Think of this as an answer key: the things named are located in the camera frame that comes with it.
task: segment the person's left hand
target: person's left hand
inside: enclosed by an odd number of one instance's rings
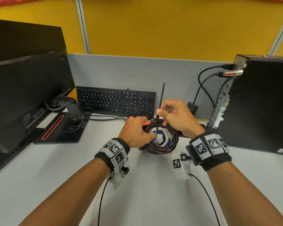
[[[142,129],[147,117],[129,117],[122,128],[119,138],[124,140],[130,148],[141,147],[156,138],[156,133],[145,133]]]

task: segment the person's right arm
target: person's right arm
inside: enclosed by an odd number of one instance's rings
[[[182,100],[165,100],[156,113],[191,139],[205,132]],[[229,226],[283,226],[281,213],[232,162],[213,167],[208,176]]]

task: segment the table top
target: table top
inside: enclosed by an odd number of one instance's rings
[[[49,115],[42,127],[56,116]],[[83,165],[117,137],[124,121],[89,121],[77,144],[30,144],[0,172],[0,226],[18,225]],[[175,151],[186,152],[180,138]],[[283,214],[283,155],[230,147],[233,163]],[[177,180],[171,154],[151,155],[131,149],[130,172],[119,187],[108,183],[100,225],[217,225],[215,214],[195,178]],[[206,172],[191,165],[227,225]],[[103,185],[80,225],[96,225]]]

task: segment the hand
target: hand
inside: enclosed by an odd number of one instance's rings
[[[173,128],[191,139],[205,132],[182,100],[164,100],[156,113],[163,117],[163,125],[169,123]]]
[[[141,147],[156,138],[156,133],[145,133],[142,129],[147,117],[129,117],[122,128],[119,138],[124,140],[130,148]]]

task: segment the wristband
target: wristband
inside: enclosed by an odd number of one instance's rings
[[[100,158],[110,168],[110,173],[118,171],[127,162],[127,156],[130,151],[129,145],[120,138],[109,140],[99,151],[94,158]]]
[[[223,139],[209,130],[192,139],[186,149],[194,165],[201,165],[205,171],[232,160]]]

